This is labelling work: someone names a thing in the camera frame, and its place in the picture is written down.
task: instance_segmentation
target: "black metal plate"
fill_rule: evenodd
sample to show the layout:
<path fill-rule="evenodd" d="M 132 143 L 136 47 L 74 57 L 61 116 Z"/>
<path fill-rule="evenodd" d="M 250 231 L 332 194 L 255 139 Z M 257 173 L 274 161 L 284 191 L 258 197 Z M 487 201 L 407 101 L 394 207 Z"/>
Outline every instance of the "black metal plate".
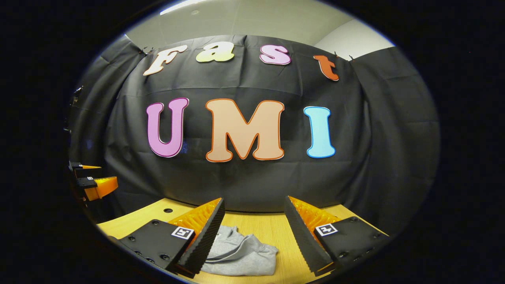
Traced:
<path fill-rule="evenodd" d="M 314 234 L 330 257 L 344 267 L 354 266 L 369 258 L 386 245 L 389 239 L 357 217 L 328 224 L 320 229 L 321 232 L 316 228 Z"/>
<path fill-rule="evenodd" d="M 181 228 L 154 219 L 119 241 L 144 260 L 171 270 L 195 236 L 194 231 Z M 172 235 L 177 232 L 181 237 Z"/>
<path fill-rule="evenodd" d="M 70 167 L 72 170 L 82 169 L 82 164 L 80 162 L 70 162 Z"/>
<path fill-rule="evenodd" d="M 79 169 L 76 168 L 74 170 L 75 176 L 77 178 L 82 178 L 82 177 L 93 177 L 93 178 L 100 178 L 102 177 L 102 168 L 91 168 L 91 169 Z"/>
<path fill-rule="evenodd" d="M 97 185 L 93 178 L 89 179 L 87 177 L 83 177 L 77 179 L 77 187 L 84 189 L 84 188 L 97 187 Z"/>

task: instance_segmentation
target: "white wall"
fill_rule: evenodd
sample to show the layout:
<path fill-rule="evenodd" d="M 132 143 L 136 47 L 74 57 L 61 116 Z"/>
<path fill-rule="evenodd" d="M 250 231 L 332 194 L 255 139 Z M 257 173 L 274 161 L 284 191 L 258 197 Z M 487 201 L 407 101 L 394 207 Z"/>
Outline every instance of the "white wall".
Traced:
<path fill-rule="evenodd" d="M 162 16 L 154 14 L 126 34 L 140 48 L 147 46 L 149 50 L 221 34 L 271 36 L 314 45 L 352 19 L 316 0 L 209 0 Z"/>
<path fill-rule="evenodd" d="M 354 19 L 330 32 L 314 46 L 331 53 L 337 52 L 339 57 L 351 60 L 349 55 L 357 58 L 390 48 L 394 44 L 363 22 Z"/>

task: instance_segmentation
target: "wooden table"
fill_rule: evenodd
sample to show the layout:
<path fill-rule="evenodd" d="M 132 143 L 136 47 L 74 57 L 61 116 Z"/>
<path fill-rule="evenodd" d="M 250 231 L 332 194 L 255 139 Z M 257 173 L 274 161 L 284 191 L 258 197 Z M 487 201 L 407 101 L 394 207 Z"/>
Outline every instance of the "wooden table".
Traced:
<path fill-rule="evenodd" d="M 173 212 L 165 213 L 164 209 L 166 208 L 172 209 Z M 195 208 L 195 206 L 169 199 L 161 199 L 125 216 L 100 223 L 98 227 L 104 234 L 121 239 L 152 219 L 168 222 L 193 208 Z M 352 216 L 359 218 L 359 216 L 342 205 L 323 208 L 323 210 L 340 219 L 346 219 Z M 329 274 L 327 273 L 315 277 L 314 274 L 310 272 L 296 244 L 286 216 L 283 213 L 252 214 L 226 212 L 221 225 L 230 227 L 237 226 L 238 232 L 242 235 L 254 234 L 260 242 L 275 246 L 279 252 L 276 256 L 277 263 L 274 275 L 223 276 L 200 271 L 199 274 L 195 275 L 194 279 L 187 278 L 190 281 L 201 284 L 304 284 Z"/>

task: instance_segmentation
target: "ceiling light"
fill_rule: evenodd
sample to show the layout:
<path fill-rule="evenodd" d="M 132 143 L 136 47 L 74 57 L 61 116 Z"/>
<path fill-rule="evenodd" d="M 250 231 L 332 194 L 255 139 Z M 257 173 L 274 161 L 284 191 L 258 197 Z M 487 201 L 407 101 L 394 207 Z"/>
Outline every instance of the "ceiling light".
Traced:
<path fill-rule="evenodd" d="M 186 6 L 189 6 L 191 4 L 197 4 L 197 3 L 200 3 L 200 2 L 203 2 L 203 1 L 207 1 L 207 0 L 186 0 L 184 2 L 181 2 L 181 3 L 177 4 L 177 5 L 174 5 L 174 6 L 170 7 L 170 8 L 168 8 L 168 9 L 165 9 L 165 10 L 161 11 L 160 12 L 160 16 L 162 16 L 162 15 L 164 15 L 166 13 L 169 13 L 171 11 L 175 11 L 177 9 L 180 9 L 182 7 L 186 7 Z"/>

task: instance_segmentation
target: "pink letter u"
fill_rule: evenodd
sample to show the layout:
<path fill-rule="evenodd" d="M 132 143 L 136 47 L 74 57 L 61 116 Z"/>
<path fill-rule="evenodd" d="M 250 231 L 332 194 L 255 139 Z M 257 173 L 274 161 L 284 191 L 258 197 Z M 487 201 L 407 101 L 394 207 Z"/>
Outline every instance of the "pink letter u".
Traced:
<path fill-rule="evenodd" d="M 170 142 L 164 143 L 160 139 L 160 114 L 163 111 L 162 103 L 155 103 L 147 107 L 147 139 L 149 147 L 161 157 L 174 157 L 182 148 L 182 118 L 184 108 L 189 104 L 189 99 L 178 98 L 168 103 L 168 108 L 172 110 L 172 138 Z"/>

